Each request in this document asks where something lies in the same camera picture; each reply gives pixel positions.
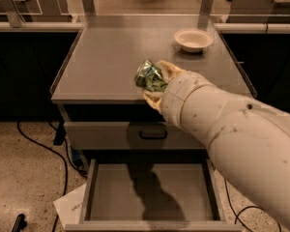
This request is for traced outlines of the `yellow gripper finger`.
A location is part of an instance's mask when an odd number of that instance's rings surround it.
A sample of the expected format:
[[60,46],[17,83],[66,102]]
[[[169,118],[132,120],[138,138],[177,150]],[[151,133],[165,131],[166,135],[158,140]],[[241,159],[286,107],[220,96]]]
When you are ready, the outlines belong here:
[[161,70],[163,79],[165,80],[166,83],[169,83],[178,75],[185,72],[185,70],[165,60],[157,61],[156,66]]
[[150,92],[145,90],[143,92],[143,98],[145,101],[158,113],[161,113],[161,98],[163,92]]

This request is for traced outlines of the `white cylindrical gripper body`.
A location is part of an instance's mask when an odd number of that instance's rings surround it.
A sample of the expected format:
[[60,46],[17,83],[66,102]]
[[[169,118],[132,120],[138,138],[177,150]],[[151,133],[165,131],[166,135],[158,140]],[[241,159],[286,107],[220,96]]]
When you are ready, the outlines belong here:
[[194,91],[205,86],[216,87],[197,72],[179,73],[168,83],[161,97],[160,114],[164,120],[181,129],[181,113],[186,99]]

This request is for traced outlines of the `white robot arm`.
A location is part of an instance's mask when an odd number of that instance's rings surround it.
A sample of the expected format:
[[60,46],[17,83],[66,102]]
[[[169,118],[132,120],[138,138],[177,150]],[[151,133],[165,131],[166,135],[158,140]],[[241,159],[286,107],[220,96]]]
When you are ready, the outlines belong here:
[[164,120],[194,136],[217,171],[290,230],[290,114],[147,60],[135,79]]

